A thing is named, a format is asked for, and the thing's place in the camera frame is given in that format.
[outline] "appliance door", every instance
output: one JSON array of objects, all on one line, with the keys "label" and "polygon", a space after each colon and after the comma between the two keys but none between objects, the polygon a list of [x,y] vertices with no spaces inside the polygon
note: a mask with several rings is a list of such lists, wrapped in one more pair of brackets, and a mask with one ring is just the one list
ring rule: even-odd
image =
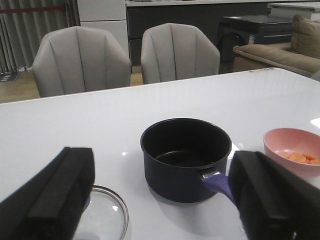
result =
[{"label": "appliance door", "polygon": [[80,21],[125,20],[125,0],[77,0]]},{"label": "appliance door", "polygon": [[127,32],[127,21],[81,21],[81,26],[104,29],[112,33],[115,39],[119,42],[121,47],[127,56],[129,56],[129,44],[128,44],[128,32]]}]

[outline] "pink bowl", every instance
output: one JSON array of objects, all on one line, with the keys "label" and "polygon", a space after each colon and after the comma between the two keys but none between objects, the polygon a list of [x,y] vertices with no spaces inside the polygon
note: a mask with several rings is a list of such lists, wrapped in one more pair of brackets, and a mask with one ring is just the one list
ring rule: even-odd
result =
[{"label": "pink bowl", "polygon": [[320,176],[320,164],[307,164],[283,157],[299,152],[320,159],[320,136],[296,128],[276,128],[263,136],[265,154],[301,178]]}]

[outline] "blue handle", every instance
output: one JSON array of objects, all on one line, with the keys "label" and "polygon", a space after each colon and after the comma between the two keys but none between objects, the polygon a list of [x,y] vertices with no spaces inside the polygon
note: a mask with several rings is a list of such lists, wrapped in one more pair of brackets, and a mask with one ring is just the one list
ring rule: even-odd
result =
[{"label": "blue handle", "polygon": [[204,178],[203,183],[210,191],[214,193],[223,193],[234,205],[236,205],[228,184],[228,177],[226,175],[216,172],[212,176]]}]

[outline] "sofa cushion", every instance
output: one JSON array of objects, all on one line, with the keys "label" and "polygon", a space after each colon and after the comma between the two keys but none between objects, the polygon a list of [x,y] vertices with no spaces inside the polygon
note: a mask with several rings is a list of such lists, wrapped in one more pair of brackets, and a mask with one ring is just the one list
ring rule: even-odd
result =
[{"label": "sofa cushion", "polygon": [[287,69],[308,77],[320,69],[320,59],[296,54],[270,45],[249,44],[235,46],[233,51],[261,64]]},{"label": "sofa cushion", "polygon": [[320,20],[304,19],[300,14],[293,17],[291,50],[320,59]]}]

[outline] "wooden floor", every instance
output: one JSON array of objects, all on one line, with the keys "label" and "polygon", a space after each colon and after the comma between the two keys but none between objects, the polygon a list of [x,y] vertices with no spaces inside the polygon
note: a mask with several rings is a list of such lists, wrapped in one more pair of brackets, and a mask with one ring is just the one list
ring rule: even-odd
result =
[{"label": "wooden floor", "polygon": [[[131,86],[142,85],[141,73],[131,74]],[[32,71],[23,71],[16,81],[0,82],[0,104],[38,99],[39,92]]]}]

